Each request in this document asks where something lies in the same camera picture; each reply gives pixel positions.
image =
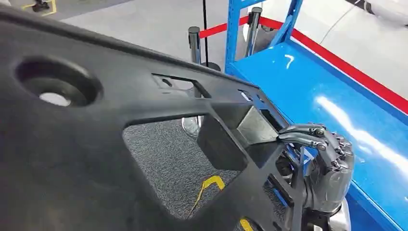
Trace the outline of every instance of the yellow tape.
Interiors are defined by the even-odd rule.
[[[189,217],[191,215],[191,213],[193,212],[193,210],[197,206],[198,202],[201,199],[201,195],[203,194],[204,189],[208,188],[213,183],[216,183],[220,190],[223,190],[225,188],[225,184],[222,181],[220,176],[212,176],[212,177],[204,180],[203,185],[201,186],[201,190],[200,190],[200,192],[198,192],[197,200],[195,200],[195,203],[192,206],[191,211],[190,211],[190,213],[189,213],[189,215],[187,217]],[[247,220],[241,219],[240,224],[241,224],[244,231],[254,231]]]
[[[57,5],[55,4],[55,0],[47,0],[47,1],[44,1],[44,2],[51,2],[51,12],[42,14],[41,16],[47,16],[47,15],[50,15],[50,14],[53,14],[53,13],[57,13]],[[26,8],[32,7],[34,5],[35,4],[24,5],[24,6],[21,7],[21,9],[25,10]]]

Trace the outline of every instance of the silver stanchion pole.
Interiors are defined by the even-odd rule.
[[[191,50],[191,60],[196,64],[201,64],[201,49],[200,49],[200,37],[199,37],[200,28],[197,26],[191,26],[189,28],[189,44]],[[201,98],[200,91],[193,86],[194,97]],[[198,137],[200,132],[200,127],[202,123],[202,116],[182,118],[181,125],[184,131],[194,138]]]
[[[245,57],[252,55],[254,53],[254,44],[256,41],[256,36],[258,35],[258,26],[259,26],[259,18],[261,17],[262,8],[254,7],[252,8],[252,16],[251,16],[251,23],[248,29],[248,36],[247,36],[247,46]]]

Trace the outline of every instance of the blue frame post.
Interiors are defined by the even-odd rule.
[[[240,19],[240,10],[264,0],[229,0],[228,21],[227,21],[227,41],[225,46],[225,73],[233,74],[234,68],[231,63],[235,62],[235,53],[237,49],[238,24]],[[292,0],[284,25],[279,29],[275,36],[274,44],[280,43],[285,39],[290,39],[294,24],[299,15],[302,0]]]
[[[230,63],[235,62],[240,10],[262,1],[264,0],[244,0],[244,1],[229,0],[227,20],[227,42],[225,46],[225,73],[227,74],[231,74],[232,72]]]

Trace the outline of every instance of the circular hole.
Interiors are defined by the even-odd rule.
[[[39,98],[46,102],[49,102],[49,103],[52,103],[58,106],[67,107],[71,104],[71,101],[69,99],[65,98],[62,95],[59,95],[57,93],[52,93],[52,92],[42,93],[39,95]]]
[[[45,57],[27,58],[16,69],[24,88],[58,106],[86,106],[102,93],[100,82],[78,65]]]

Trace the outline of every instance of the robotic arm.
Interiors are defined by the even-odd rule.
[[[326,217],[331,229],[350,230],[345,195],[354,170],[351,142],[330,133],[321,124],[291,125],[279,132],[278,139],[318,150],[318,156],[307,166],[304,177],[304,208]]]

